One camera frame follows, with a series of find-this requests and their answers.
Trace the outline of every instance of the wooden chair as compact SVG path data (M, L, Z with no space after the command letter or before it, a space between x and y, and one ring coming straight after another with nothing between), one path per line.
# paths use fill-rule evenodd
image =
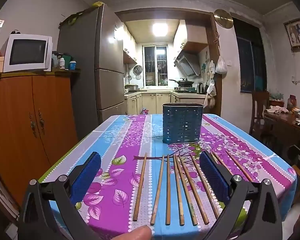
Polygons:
M249 134L252 135L255 131L256 138L260 140L264 132L263 107L269 108L269 92L268 91L253 91L252 92L252 114Z

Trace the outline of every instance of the window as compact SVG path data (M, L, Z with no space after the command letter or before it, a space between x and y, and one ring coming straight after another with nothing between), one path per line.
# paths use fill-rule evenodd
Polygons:
M259 28L233 19L240 61L240 92L265 91L267 71Z
M167 86L167 46L144 46L144 84L148 86Z

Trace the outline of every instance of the gas stove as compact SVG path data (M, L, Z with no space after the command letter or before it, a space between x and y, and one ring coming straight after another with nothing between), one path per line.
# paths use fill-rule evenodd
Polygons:
M175 87L174 91L178 93L196 93L194 87Z

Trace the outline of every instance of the white bottle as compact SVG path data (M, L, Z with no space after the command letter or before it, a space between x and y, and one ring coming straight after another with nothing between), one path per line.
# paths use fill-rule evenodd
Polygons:
M59 66L60 66L60 68L64 68L65 67L65 60L64 60L64 58L60 58L60 60L59 60Z

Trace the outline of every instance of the orange wooden cabinet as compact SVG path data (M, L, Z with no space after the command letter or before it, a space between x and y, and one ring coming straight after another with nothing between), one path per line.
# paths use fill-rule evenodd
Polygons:
M0 79L0 178L20 206L29 181L77 141L69 77Z

